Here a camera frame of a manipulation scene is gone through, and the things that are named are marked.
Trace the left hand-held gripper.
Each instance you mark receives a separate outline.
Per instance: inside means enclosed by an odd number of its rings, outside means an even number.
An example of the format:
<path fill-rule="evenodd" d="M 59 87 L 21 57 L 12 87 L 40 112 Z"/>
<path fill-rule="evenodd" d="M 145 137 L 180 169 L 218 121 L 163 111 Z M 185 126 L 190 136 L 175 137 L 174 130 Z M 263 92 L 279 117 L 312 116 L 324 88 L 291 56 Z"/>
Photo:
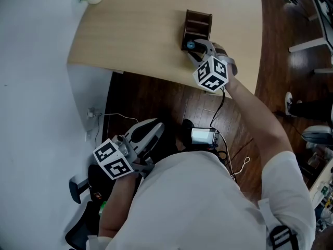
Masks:
<path fill-rule="evenodd" d="M 116 180 L 130 173 L 147 177 L 155 167 L 149 156 L 164 133 L 164 123 L 158 118 L 133 125 L 125 136 L 107 139 L 93 151 L 97 164 L 106 175 Z"/>

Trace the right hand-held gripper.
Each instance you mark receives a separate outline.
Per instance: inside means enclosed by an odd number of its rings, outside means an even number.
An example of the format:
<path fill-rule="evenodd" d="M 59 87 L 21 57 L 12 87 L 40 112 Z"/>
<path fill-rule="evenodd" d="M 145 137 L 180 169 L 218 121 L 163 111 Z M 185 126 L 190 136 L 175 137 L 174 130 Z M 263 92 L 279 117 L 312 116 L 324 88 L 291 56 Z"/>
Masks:
<path fill-rule="evenodd" d="M 200 53 L 188 51 L 187 55 L 195 66 L 193 78 L 196 84 L 210 92 L 223 89 L 229 82 L 229 74 L 234 76 L 238 73 L 235 64 L 229 64 L 224 60 L 218 59 L 213 43 L 205 39 L 194 40 Z"/>

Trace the person's right hand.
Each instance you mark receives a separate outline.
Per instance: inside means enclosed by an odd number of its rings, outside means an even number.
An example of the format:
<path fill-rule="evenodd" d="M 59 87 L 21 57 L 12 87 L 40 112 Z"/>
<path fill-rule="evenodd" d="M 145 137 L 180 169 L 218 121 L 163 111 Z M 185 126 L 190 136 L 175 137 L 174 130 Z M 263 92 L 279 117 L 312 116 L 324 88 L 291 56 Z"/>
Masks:
<path fill-rule="evenodd" d="M 219 44 L 214 43 L 214 42 L 213 42 L 213 46 L 216 51 L 216 55 L 217 55 L 218 59 L 224 60 L 229 64 L 235 64 L 235 61 L 227 55 L 226 50 L 222 46 L 220 46 Z"/>

